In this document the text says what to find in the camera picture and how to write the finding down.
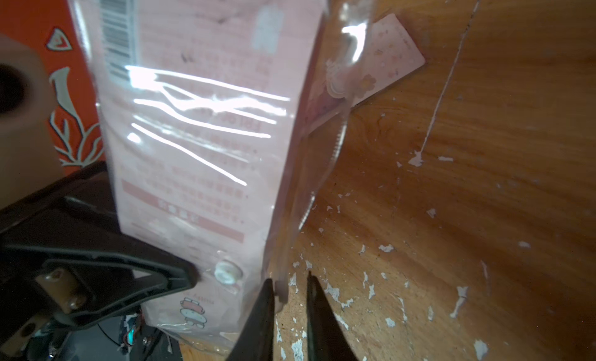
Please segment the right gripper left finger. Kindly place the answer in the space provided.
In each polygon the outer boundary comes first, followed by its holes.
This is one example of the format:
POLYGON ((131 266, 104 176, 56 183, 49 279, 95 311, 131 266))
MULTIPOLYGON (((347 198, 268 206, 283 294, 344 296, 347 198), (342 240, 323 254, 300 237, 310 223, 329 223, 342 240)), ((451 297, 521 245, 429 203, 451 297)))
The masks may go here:
POLYGON ((273 360, 275 309, 273 280, 267 279, 226 361, 273 360))

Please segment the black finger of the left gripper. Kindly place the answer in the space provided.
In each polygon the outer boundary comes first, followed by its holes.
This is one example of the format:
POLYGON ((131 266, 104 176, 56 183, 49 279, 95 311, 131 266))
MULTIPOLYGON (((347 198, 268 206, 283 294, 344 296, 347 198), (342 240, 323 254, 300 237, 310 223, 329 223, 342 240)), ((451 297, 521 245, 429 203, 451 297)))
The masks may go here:
POLYGON ((193 288, 196 267, 125 235, 105 162, 1 210, 1 354, 193 288))

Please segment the pink ruler set pouch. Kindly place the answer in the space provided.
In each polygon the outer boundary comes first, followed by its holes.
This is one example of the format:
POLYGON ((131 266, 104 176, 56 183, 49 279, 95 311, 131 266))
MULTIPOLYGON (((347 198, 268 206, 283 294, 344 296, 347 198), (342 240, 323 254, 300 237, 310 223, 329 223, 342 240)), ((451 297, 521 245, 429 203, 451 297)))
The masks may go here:
POLYGON ((234 347, 337 161, 375 0, 68 0, 96 89, 120 229, 194 264, 143 305, 234 347))

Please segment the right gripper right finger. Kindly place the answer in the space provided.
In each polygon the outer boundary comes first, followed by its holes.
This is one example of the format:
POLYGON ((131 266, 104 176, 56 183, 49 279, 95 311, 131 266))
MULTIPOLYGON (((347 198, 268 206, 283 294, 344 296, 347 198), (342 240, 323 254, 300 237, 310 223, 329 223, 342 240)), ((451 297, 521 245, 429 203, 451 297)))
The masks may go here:
POLYGON ((306 308, 309 361, 357 361, 318 278, 312 272, 307 277, 306 308))

